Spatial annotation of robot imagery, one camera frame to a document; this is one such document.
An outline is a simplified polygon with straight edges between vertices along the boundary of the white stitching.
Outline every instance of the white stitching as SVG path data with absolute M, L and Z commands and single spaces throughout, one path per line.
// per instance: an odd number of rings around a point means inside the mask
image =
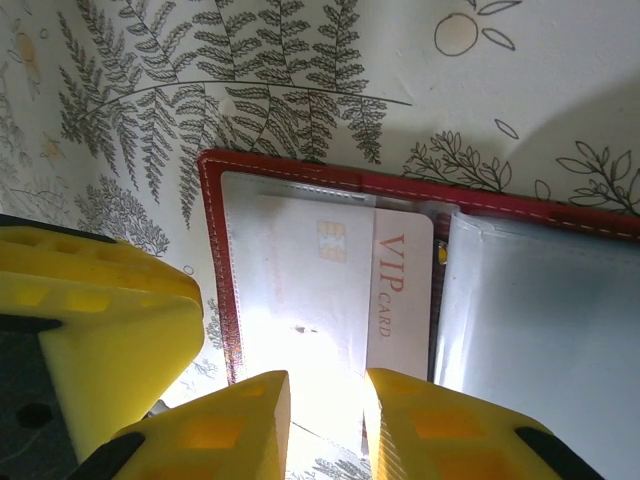
M 237 166 L 237 164 L 235 164 L 233 162 L 228 162 L 226 160 L 219 160 L 217 158 L 205 158 L 204 159 L 204 163 L 208 163 L 208 162 L 223 163 L 225 165 Z M 273 169 L 269 169 L 269 168 L 263 168 L 263 167 L 259 167 L 257 165 L 246 165 L 245 167 L 248 168 L 248 169 L 251 169 L 251 170 L 258 170 L 258 171 L 261 171 L 261 172 L 268 172 L 268 173 L 276 173 L 278 175 L 285 175 L 285 176 L 294 177 L 294 178 L 304 178 L 304 179 L 307 179 L 307 180 L 315 180 L 315 181 L 319 181 L 319 182 L 329 183 L 329 184 L 332 184 L 332 185 L 343 185 L 343 186 L 355 187 L 355 188 L 359 188 L 360 187 L 360 185 L 357 185 L 357 184 L 354 184 L 354 183 L 340 182 L 340 181 L 335 181 L 335 180 L 326 180 L 326 179 L 313 177 L 313 176 L 309 176 L 309 175 L 301 175 L 301 174 L 298 174 L 298 173 L 283 172 L 281 170 L 273 170 Z M 390 188 L 382 188 L 382 187 L 376 187 L 374 185 L 366 185 L 366 187 L 371 189 L 371 190 L 376 190 L 376 191 L 380 191 L 380 192 L 395 193 L 395 194 L 400 194 L 400 195 L 421 196 L 420 194 L 417 194 L 416 192 L 408 192 L 408 191 L 404 191 L 404 190 L 395 190 L 395 189 L 390 189 Z M 452 198 L 440 197 L 440 196 L 437 196 L 437 195 L 426 195 L 426 197 L 428 197 L 429 199 L 432 199 L 432 200 L 449 202 L 449 203 L 458 204 L 458 205 L 472 205 L 472 206 L 476 206 L 476 207 L 489 208 L 491 210 L 500 209 L 503 212 L 517 213 L 519 215 L 525 215 L 525 216 L 528 216 L 528 217 L 544 220 L 545 222 L 549 222 L 549 223 L 562 223 L 562 225 L 566 225 L 566 226 L 574 227 L 574 228 L 580 228 L 580 229 L 587 230 L 587 231 L 596 231 L 596 232 L 604 233 L 606 235 L 615 235 L 615 236 L 618 236 L 618 237 L 621 237 L 621 238 L 631 238 L 631 239 L 634 239 L 634 240 L 640 240 L 640 236 L 638 236 L 638 235 L 632 235 L 632 234 L 623 233 L 623 232 L 614 232 L 612 230 L 607 230 L 605 228 L 598 228 L 598 227 L 593 227 L 593 226 L 590 226 L 590 225 L 583 225 L 583 224 L 572 223 L 572 222 L 564 222 L 564 221 L 563 222 L 558 222 L 558 220 L 556 220 L 554 218 L 547 218 L 547 217 L 544 217 L 543 215 L 540 215 L 540 214 L 537 214 L 537 213 L 524 212 L 522 210 L 512 210 L 512 209 L 509 209 L 509 208 L 496 207 L 495 205 L 487 205 L 487 204 L 482 204 L 482 203 L 477 203 L 477 202 L 460 201 L 460 200 L 455 200 L 455 199 L 452 199 Z
M 209 212 L 209 218 L 213 219 L 213 202 L 211 201 L 211 196 L 207 193 L 210 189 L 210 185 L 209 185 L 209 176 L 207 174 L 207 168 L 206 168 L 206 164 L 207 163 L 221 163 L 224 165 L 231 165 L 233 167 L 237 167 L 236 163 L 233 162 L 229 162 L 226 160 L 220 160 L 217 158 L 205 158 L 203 161 L 204 164 L 204 180 L 205 180 L 205 201 L 207 202 L 207 211 Z M 245 165 L 244 168 L 247 168 L 249 170 L 256 170 L 256 171 L 260 171 L 260 172 L 266 172 L 266 173 L 275 173 L 278 175 L 284 175 L 286 177 L 293 177 L 293 178 L 301 178 L 304 180 L 311 180 L 311 181 L 318 181 L 318 182 L 323 182 L 323 183 L 327 183 L 330 185 L 341 185 L 341 186 L 345 186 L 345 187 L 353 187 L 353 188 L 360 188 L 360 185 L 357 185 L 355 183 L 348 183 L 348 182 L 341 182 L 341 181 L 337 181 L 337 180 L 328 180 L 328 179 L 322 179 L 322 178 L 318 178 L 318 177 L 314 177 L 314 176 L 310 176 L 310 175 L 302 175 L 299 173 L 292 173 L 292 172 L 283 172 L 281 170 L 273 170 L 270 168 L 264 168 L 264 167 L 260 167 L 257 165 Z M 533 213 L 533 212 L 525 212 L 523 210 L 512 210 L 509 208 L 504 208 L 504 207 L 496 207 L 495 205 L 487 205 L 487 204 L 482 204 L 482 203 L 477 203 L 477 202 L 466 202 L 466 201 L 460 201 L 460 200 L 455 200 L 452 198 L 446 198 L 446 197 L 439 197 L 437 195 L 420 195 L 416 192 L 408 192 L 408 191 L 404 191 L 404 190 L 394 190 L 394 189 L 389 189 L 389 188 L 382 188 L 382 187 L 377 187 L 377 186 L 373 186 L 373 185 L 366 185 L 366 187 L 370 190 L 374 190 L 374 191 L 379 191 L 379 192 L 388 192 L 388 193 L 394 193 L 394 194 L 400 194 L 400 195 L 411 195 L 411 196 L 419 196 L 422 198 L 429 198 L 431 200 L 437 200 L 437 201 L 442 201 L 442 202 L 449 202 L 449 203 L 453 203 L 453 204 L 461 204 L 461 205 L 470 205 L 470 206 L 475 206 L 475 207 L 482 207 L 482 208 L 489 208 L 492 210 L 500 210 L 503 212 L 509 212 L 509 213 L 516 213 L 519 215 L 525 215 L 528 217 L 532 217 L 532 218 L 536 218 L 536 219 L 540 219 L 540 220 L 544 220 L 545 222 L 548 223 L 561 223 L 562 225 L 566 225 L 569 227 L 575 227 L 575 228 L 580 228 L 586 231 L 597 231 L 600 233 L 604 233 L 607 235 L 615 235 L 615 236 L 619 236 L 622 238 L 631 238 L 634 240 L 640 240 L 640 236 L 637 235 L 632 235 L 629 233 L 623 233 L 623 232 L 614 232 L 611 230 L 607 230 L 604 228 L 597 228 L 597 227 L 593 227 L 591 225 L 583 225 L 583 224 L 577 224 L 577 223 L 572 223 L 572 222 L 559 222 L 556 219 L 553 218 L 547 218 L 544 217 L 543 215 L 537 214 L 537 213 Z M 218 243 L 218 239 L 217 239 L 217 232 L 216 232 L 216 227 L 215 227 L 215 223 L 211 222 L 211 230 L 213 232 L 213 237 L 211 239 L 211 243 L 212 243 L 212 247 L 214 249 L 214 256 L 216 257 L 216 261 L 219 262 L 220 258 L 221 258 L 221 252 L 220 252 L 220 246 Z M 226 306 L 226 295 L 223 295 L 222 299 L 218 300 L 219 302 L 221 302 L 221 306 L 222 306 L 222 310 L 226 311 L 227 310 L 227 306 Z

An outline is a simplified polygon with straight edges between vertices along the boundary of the wallet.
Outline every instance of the wallet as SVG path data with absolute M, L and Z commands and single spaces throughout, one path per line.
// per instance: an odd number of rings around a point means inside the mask
M 364 370 L 390 368 L 632 468 L 639 218 L 223 150 L 199 168 L 230 383 L 289 370 L 292 422 L 353 450 Z

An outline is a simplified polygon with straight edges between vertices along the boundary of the fern leaf drawing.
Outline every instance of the fern leaf drawing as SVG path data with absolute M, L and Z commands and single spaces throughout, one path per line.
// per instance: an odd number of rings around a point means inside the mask
M 233 0 L 216 0 L 214 11 L 197 13 L 192 19 L 193 24 L 201 28 L 194 37 L 204 42 L 196 50 L 200 57 L 197 66 L 215 80 L 236 81 L 262 65 L 262 61 L 253 54 L 262 46 L 260 39 L 241 35 L 245 27 L 258 17 L 252 12 L 227 15 L 225 7 L 232 3 Z
M 124 100 L 111 104 L 109 109 L 111 125 L 113 125 L 120 142 L 127 172 L 137 190 L 135 160 L 139 137 L 136 133 L 138 130 L 138 121 L 135 117 L 136 111 L 137 109 L 133 102 Z
M 206 94 L 203 84 L 181 87 L 174 102 L 178 105 L 176 114 L 190 117 L 180 122 L 180 198 L 182 216 L 189 228 L 193 204 L 200 192 L 198 155 L 205 148 L 229 148 L 230 145 L 218 110 L 219 102 Z
M 311 64 L 319 71 L 307 74 L 307 79 L 327 90 L 340 93 L 362 93 L 368 80 L 357 79 L 364 67 L 353 60 L 360 58 L 360 51 L 350 45 L 359 38 L 353 31 L 358 18 L 354 8 L 358 0 L 334 0 L 332 5 L 324 6 L 329 23 L 321 25 L 318 32 L 327 40 L 316 43 L 313 50 L 317 53 Z
M 299 117 L 305 126 L 298 132 L 302 140 L 300 152 L 304 159 L 310 162 L 320 162 L 327 156 L 329 144 L 327 140 L 332 137 L 332 131 L 336 129 L 336 118 L 340 110 L 336 101 L 323 92 L 312 90 L 296 91 L 284 95 L 285 100 L 307 109 L 299 113 Z
M 299 0 L 285 1 L 267 0 L 271 9 L 262 10 L 258 16 L 268 28 L 258 30 L 258 36 L 271 47 L 260 52 L 258 59 L 264 65 L 256 76 L 269 83 L 294 85 L 292 74 L 310 67 L 308 60 L 296 58 L 295 55 L 309 50 L 307 42 L 296 38 L 311 25 L 304 20 L 290 19 L 304 7 Z
M 272 156 L 298 157 L 300 146 L 297 131 L 305 112 L 295 109 L 286 101 L 286 93 L 274 93 L 271 86 L 247 88 L 227 87 L 235 100 L 238 115 L 231 120 L 232 148 L 264 153 Z
M 132 93 L 142 76 L 142 68 L 135 65 L 133 52 L 125 52 L 124 33 L 116 33 L 113 21 L 95 2 L 76 0 L 76 3 L 101 57 L 105 77 L 110 82 L 107 89 L 121 95 Z
M 58 14 L 62 34 L 75 64 L 75 74 L 60 68 L 66 92 L 60 92 L 62 103 L 62 136 L 68 140 L 85 143 L 91 155 L 104 155 L 111 170 L 117 175 L 116 147 L 112 135 L 110 114 L 99 107 L 114 94 L 128 95 L 134 92 L 142 75 L 142 68 L 134 65 L 135 55 L 124 51 L 124 34 L 116 33 L 113 22 L 106 17 L 104 10 L 97 8 L 94 2 L 78 0 L 78 8 L 85 21 L 98 56 L 87 55 L 84 47 L 72 34 L 66 18 Z M 130 117 L 116 115 L 115 118 L 128 121 Z M 130 173 L 133 171 L 133 141 L 130 136 L 124 138 L 122 132 L 128 126 L 115 125 L 116 133 L 124 151 L 125 161 Z
M 78 221 L 80 230 L 125 240 L 156 257 L 167 251 L 169 239 L 164 231 L 133 193 L 115 180 L 101 175 L 100 186 L 89 185 L 86 197 L 78 195 L 75 203 L 84 217 Z
M 136 105 L 140 130 L 144 134 L 140 139 L 145 153 L 142 161 L 145 163 L 151 194 L 156 203 L 160 203 L 162 169 L 169 162 L 167 152 L 173 151 L 171 141 L 178 139 L 175 103 L 163 89 L 154 88 L 138 99 Z
M 193 26 L 191 22 L 181 22 L 168 29 L 167 22 L 176 3 L 163 2 L 153 20 L 147 21 L 147 0 L 125 0 L 118 15 L 122 19 L 132 19 L 127 31 L 137 37 L 135 48 L 142 58 L 143 68 L 147 75 L 158 82 L 178 81 L 178 72 L 184 69 L 196 57 L 195 52 L 185 52 L 173 57 L 180 40 Z
M 358 142 L 358 149 L 364 153 L 369 163 L 380 164 L 380 136 L 387 104 L 374 98 L 343 96 L 338 103 L 346 107 L 342 113 L 343 120 L 349 121 L 353 139 Z

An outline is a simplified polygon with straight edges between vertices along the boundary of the red leather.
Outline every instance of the red leather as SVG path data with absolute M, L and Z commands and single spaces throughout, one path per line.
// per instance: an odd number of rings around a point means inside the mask
M 225 150 L 204 151 L 198 164 L 215 264 L 220 323 L 230 383 L 242 376 L 243 362 L 220 188 L 220 177 L 226 171 L 407 200 L 436 200 L 457 204 L 465 213 L 494 214 L 640 243 L 640 218 L 599 210 L 438 185 L 364 170 L 308 164 Z

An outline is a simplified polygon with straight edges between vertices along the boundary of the black part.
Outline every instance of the black part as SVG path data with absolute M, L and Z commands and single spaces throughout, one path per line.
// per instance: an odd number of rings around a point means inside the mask
M 2 213 L 0 213 L 0 227 L 34 227 L 49 230 L 50 232 L 64 233 L 65 235 L 72 235 L 74 237 L 87 238 L 97 242 L 116 243 L 113 238 L 105 235 L 82 232 L 80 230 L 74 230 L 73 228 L 59 227 L 57 225 L 49 225 L 48 223 L 36 222 L 35 220 L 28 220 L 26 218 L 14 217 Z
M 0 332 L 38 334 L 61 326 L 62 322 L 53 318 L 27 317 L 0 313 Z
M 144 443 L 144 435 L 131 432 L 98 449 L 67 480 L 112 480 Z
M 0 479 L 60 480 L 77 466 L 38 335 L 0 331 Z
M 515 432 L 562 480 L 604 480 L 555 435 L 533 427 L 519 427 Z

